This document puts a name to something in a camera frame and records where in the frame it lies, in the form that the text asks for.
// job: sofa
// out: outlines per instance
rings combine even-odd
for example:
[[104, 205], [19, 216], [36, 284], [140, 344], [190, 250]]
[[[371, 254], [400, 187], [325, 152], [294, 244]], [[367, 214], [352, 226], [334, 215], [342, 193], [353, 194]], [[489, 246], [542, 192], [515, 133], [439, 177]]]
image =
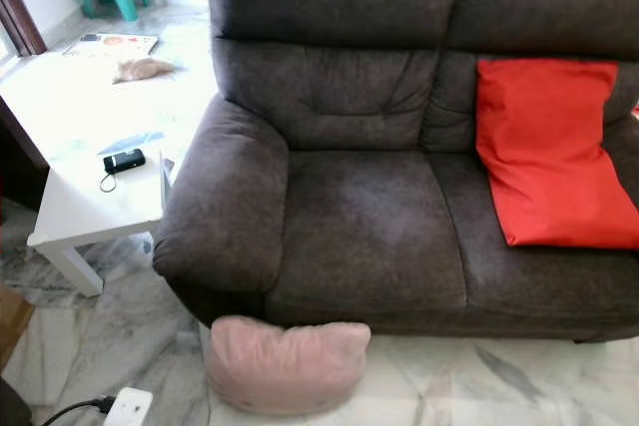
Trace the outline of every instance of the sofa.
[[639, 333], [639, 253], [508, 246], [474, 146], [478, 59], [615, 60], [603, 147], [639, 206], [639, 0], [210, 2], [220, 93], [154, 251], [201, 322]]

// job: throw pillow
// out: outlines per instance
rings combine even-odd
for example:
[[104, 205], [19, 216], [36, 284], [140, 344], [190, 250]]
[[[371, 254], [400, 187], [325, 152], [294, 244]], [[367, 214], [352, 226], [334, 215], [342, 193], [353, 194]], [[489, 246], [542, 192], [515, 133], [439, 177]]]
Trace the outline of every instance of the throw pillow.
[[476, 146], [510, 245], [639, 249], [639, 212], [601, 148], [617, 65], [480, 61]]
[[206, 367], [220, 397], [265, 414], [304, 414], [348, 398], [366, 363], [368, 326], [330, 323], [284, 330], [226, 316], [211, 326]]

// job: red cushion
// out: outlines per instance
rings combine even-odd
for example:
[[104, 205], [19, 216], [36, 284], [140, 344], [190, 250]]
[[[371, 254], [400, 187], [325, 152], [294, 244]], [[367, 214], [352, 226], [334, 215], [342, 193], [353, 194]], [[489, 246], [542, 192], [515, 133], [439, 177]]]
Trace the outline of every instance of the red cushion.
[[510, 245], [639, 249], [639, 212], [603, 140], [611, 62], [480, 61], [477, 151]]

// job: pink cushion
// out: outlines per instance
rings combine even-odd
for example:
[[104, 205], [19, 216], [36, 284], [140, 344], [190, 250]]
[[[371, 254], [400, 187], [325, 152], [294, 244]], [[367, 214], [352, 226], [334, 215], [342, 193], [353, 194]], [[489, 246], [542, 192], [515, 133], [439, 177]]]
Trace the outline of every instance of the pink cushion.
[[370, 330], [330, 323], [283, 330], [226, 316], [211, 326], [207, 374], [233, 406], [266, 414], [303, 414], [348, 398], [362, 377]]

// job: white side table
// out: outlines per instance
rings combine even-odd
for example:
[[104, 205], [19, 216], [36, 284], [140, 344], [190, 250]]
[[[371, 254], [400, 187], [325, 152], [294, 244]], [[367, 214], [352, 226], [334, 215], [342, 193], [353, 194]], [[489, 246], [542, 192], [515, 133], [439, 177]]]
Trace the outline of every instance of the white side table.
[[116, 174], [117, 186], [107, 194], [99, 188], [105, 175], [101, 158], [77, 157], [51, 166], [27, 244], [86, 296], [101, 294], [104, 280], [75, 247], [150, 230], [162, 218], [169, 179], [162, 155], [143, 152], [146, 163]]

